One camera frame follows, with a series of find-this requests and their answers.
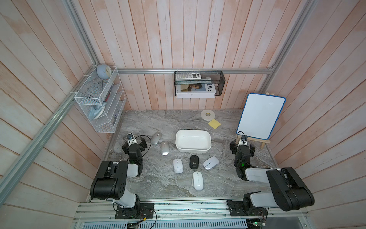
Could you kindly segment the grey computer mouse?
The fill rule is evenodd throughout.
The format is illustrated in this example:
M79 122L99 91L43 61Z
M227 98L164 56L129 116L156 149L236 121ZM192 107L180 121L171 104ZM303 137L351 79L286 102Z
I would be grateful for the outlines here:
M151 138L151 144L152 145L157 145L158 142L160 141L161 137L163 136L162 133L160 132L156 132L153 137Z

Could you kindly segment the silver computer mouse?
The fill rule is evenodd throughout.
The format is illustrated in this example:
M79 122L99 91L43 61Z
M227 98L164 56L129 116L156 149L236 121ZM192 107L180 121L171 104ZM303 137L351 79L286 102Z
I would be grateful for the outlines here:
M169 154L169 142L168 141L161 142L161 154L163 156L166 156Z

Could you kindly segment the black computer mouse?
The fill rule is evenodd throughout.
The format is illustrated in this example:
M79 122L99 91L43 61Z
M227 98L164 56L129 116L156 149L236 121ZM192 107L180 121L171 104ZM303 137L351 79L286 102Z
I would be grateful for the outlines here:
M197 155L190 156L190 163L189 166L191 169L198 169L199 168L199 157Z

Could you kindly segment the white plastic storage box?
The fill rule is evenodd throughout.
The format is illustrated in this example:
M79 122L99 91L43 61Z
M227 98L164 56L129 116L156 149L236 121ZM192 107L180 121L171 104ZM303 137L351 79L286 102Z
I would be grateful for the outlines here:
M175 145L183 153L207 153L212 147L211 135L204 130L182 129L176 133Z

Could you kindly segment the white glossy computer mouse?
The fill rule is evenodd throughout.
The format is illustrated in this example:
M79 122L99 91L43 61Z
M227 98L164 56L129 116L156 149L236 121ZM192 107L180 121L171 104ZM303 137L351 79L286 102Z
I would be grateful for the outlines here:
M192 186L197 191L202 191L204 189L203 175L199 171L193 173Z

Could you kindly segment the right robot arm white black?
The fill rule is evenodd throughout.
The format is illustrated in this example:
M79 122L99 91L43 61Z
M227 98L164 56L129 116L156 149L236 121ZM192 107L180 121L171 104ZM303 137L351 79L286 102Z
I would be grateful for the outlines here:
M230 150L235 155L234 166L239 178L270 186L270 191L244 194L242 201L228 200L226 203L231 216L259 216L268 213L270 208L288 212L314 205L312 192L292 167L253 167L250 159L254 156L255 147L242 140L232 141Z

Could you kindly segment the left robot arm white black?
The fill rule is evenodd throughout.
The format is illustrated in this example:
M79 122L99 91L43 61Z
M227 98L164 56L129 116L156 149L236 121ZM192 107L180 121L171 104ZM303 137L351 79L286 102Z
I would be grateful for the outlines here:
M91 184L90 196L99 200L108 200L117 205L118 210L124 210L129 217L141 213L140 198L127 189L129 177L139 177L143 171L142 152L149 150L145 138L129 140L124 144L125 153L129 156L126 161L102 161Z

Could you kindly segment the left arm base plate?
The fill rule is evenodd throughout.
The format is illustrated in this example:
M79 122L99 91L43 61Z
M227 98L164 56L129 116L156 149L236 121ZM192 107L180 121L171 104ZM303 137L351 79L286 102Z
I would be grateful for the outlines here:
M135 204L133 208L118 206L115 214L115 219L152 219L153 217L153 203Z

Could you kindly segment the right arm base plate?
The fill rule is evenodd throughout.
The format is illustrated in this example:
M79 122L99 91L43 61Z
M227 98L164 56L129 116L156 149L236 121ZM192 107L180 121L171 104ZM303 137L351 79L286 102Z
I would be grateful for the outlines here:
M267 216L267 208L257 208L251 205L247 200L233 201L227 200L226 204L229 208L230 216Z

